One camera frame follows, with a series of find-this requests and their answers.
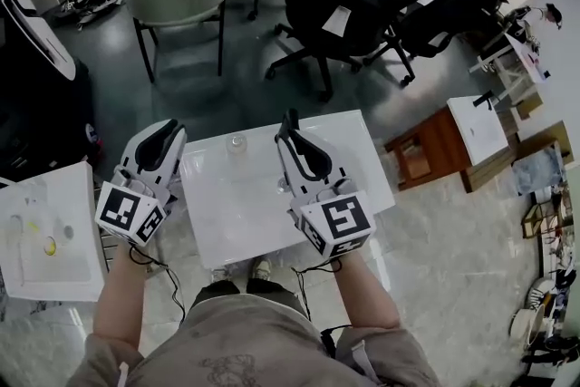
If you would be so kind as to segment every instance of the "white table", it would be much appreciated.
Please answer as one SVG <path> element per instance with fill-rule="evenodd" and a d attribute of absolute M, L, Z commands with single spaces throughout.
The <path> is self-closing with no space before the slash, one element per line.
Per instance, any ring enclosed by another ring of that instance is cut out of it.
<path fill-rule="evenodd" d="M 0 205 L 0 267 L 8 295 L 98 300 L 106 266 L 93 221 L 91 165 L 82 161 L 0 189 Z"/>
<path fill-rule="evenodd" d="M 527 44 L 522 44 L 518 39 L 509 34 L 504 34 L 509 44 L 491 54 L 485 60 L 478 56 L 478 64 L 469 68 L 469 72 L 482 68 L 484 65 L 493 62 L 498 70 L 499 79 L 504 84 L 506 90 L 498 96 L 501 101 L 508 95 L 511 96 L 512 102 L 517 103 L 524 100 L 536 88 L 536 84 L 544 82 L 546 77 L 538 70 L 538 55 L 529 48 Z M 521 63 L 520 67 L 506 69 L 499 59 L 506 53 L 514 52 Z"/>
<path fill-rule="evenodd" d="M 331 142 L 373 213 L 395 204 L 360 111 L 300 120 L 302 130 Z M 189 218 L 203 266 L 215 268 L 306 241 L 286 211 L 292 193 L 278 187 L 284 176 L 274 136 L 280 124 L 242 131 L 247 150 L 233 155 L 231 135 L 185 146 L 180 171 Z"/>
<path fill-rule="evenodd" d="M 506 133 L 495 110 L 490 110 L 486 102 L 478 107 L 473 106 L 478 97 L 458 97 L 447 101 L 472 166 L 508 146 Z"/>

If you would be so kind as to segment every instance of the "shoe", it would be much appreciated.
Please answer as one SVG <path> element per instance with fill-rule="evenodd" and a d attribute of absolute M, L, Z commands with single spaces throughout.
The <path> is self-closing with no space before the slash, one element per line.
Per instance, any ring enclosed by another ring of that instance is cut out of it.
<path fill-rule="evenodd" d="M 219 281 L 231 281 L 232 276 L 229 274 L 229 270 L 226 267 L 217 267 L 211 271 L 211 283 Z"/>
<path fill-rule="evenodd" d="M 252 266 L 252 279 L 262 279 L 264 281 L 270 280 L 270 275 L 272 274 L 272 262 L 265 256 L 259 256 L 256 258 L 254 265 Z"/>

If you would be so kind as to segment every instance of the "yellow object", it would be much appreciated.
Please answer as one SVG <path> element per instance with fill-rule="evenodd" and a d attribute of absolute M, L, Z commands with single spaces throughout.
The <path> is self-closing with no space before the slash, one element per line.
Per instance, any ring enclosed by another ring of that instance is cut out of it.
<path fill-rule="evenodd" d="M 48 256 L 52 256 L 56 253 L 56 242 L 52 237 L 47 237 L 44 244 L 44 253 Z"/>

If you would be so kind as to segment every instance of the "concrete floor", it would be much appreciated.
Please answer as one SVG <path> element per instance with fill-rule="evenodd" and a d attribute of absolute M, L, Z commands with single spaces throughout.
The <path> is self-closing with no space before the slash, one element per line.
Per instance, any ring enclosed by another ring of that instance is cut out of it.
<path fill-rule="evenodd" d="M 279 69 L 272 82 L 264 80 L 268 64 L 299 44 L 271 33 L 275 23 L 285 20 L 284 0 L 261 0 L 253 23 L 246 19 L 250 6 L 251 0 L 227 0 L 222 77 L 217 77 L 214 25 L 159 35 L 155 85 L 147 78 L 124 7 L 80 33 L 74 27 L 56 30 L 92 74 L 96 124 L 104 141 L 97 171 L 105 179 L 127 140 L 165 118 L 180 120 L 189 139 L 197 140 L 278 122 L 291 106 L 305 117 L 360 108 L 379 143 L 429 116 L 449 97 L 494 84 L 485 75 L 468 74 L 475 56 L 454 41 L 436 58 L 417 59 L 418 78 L 405 90 L 396 83 L 404 69 L 391 57 L 357 75 L 331 62 L 335 95 L 321 104 L 315 93 L 321 78 L 312 60 Z M 508 341 L 510 317 L 537 274 L 535 243 L 521 238 L 519 225 L 527 200 L 517 197 L 511 171 L 473 194 L 466 194 L 454 175 L 398 193 L 395 200 L 395 207 L 377 216 L 377 234 L 362 254 L 391 292 L 441 384 L 462 387 L 479 380 L 509 385 L 523 369 L 521 350 Z M 176 211 L 160 236 L 189 306 L 209 275 L 201 266 L 187 209 L 182 205 Z M 296 291 L 288 266 L 315 264 L 319 258 L 313 253 L 308 244 L 281 251 L 273 279 Z M 346 322 L 332 275 L 308 273 L 305 287 L 317 328 Z M 140 345 L 145 355 L 178 326 L 171 292 L 165 275 L 147 282 Z M 93 311 L 94 304 L 66 304 L 0 324 L 0 373 L 13 387 L 63 385 L 82 358 Z"/>
<path fill-rule="evenodd" d="M 276 23 L 286 21 L 284 0 L 260 0 L 253 23 L 247 20 L 251 2 L 227 0 L 221 77 L 217 24 L 159 31 L 154 85 L 125 7 L 81 32 L 74 26 L 55 29 L 92 76 L 96 128 L 104 142 L 97 172 L 104 179 L 111 176 L 132 135 L 167 118 L 185 124 L 189 140 L 199 140 L 279 122 L 290 107 L 302 117 L 358 108 L 372 137 L 387 141 L 444 106 L 449 97 L 476 94 L 495 83 L 483 73 L 468 74 L 475 55 L 454 40 L 435 58 L 417 58 L 417 79 L 404 90 L 398 81 L 406 72 L 396 55 L 386 54 L 358 74 L 329 61 L 335 92 L 322 104 L 316 92 L 323 89 L 322 77 L 312 58 L 279 68 L 273 81 L 265 80 L 271 62 L 302 47 L 295 39 L 272 33 Z M 145 36 L 152 57 L 153 42 Z"/>

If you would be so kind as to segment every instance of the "desk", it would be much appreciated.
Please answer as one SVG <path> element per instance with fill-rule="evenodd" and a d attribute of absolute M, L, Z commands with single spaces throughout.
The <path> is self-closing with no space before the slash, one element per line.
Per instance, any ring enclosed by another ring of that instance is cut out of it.
<path fill-rule="evenodd" d="M 478 56 L 478 64 L 469 68 L 469 72 L 482 68 L 484 65 L 493 62 L 498 70 L 499 79 L 504 84 L 506 90 L 498 96 L 498 100 L 503 100 L 508 95 L 511 97 L 513 103 L 524 100 L 535 89 L 536 84 L 544 82 L 546 77 L 537 67 L 539 59 L 537 53 L 532 52 L 527 44 L 522 44 L 518 39 L 509 34 L 504 34 L 508 41 L 508 45 L 491 54 L 485 60 Z M 521 66 L 507 69 L 499 60 L 502 55 L 513 52 Z M 516 93 L 517 88 L 524 87 L 523 91 Z"/>
<path fill-rule="evenodd" d="M 0 189 L 0 205 L 0 266 L 8 295 L 98 300 L 106 267 L 93 221 L 91 165 L 82 161 Z M 14 217 L 21 219 L 16 225 Z"/>
<path fill-rule="evenodd" d="M 477 98 L 449 99 L 443 109 L 385 146 L 401 168 L 399 189 L 463 171 L 508 146 L 498 115 L 485 102 L 474 107 Z"/>
<path fill-rule="evenodd" d="M 300 120 L 305 131 L 328 140 L 347 172 L 366 190 L 373 213 L 395 204 L 360 111 Z M 215 268 L 306 241 L 289 209 L 274 136 L 280 124 L 243 131 L 247 150 L 227 151 L 227 135 L 185 146 L 180 164 L 189 218 L 203 266 Z"/>

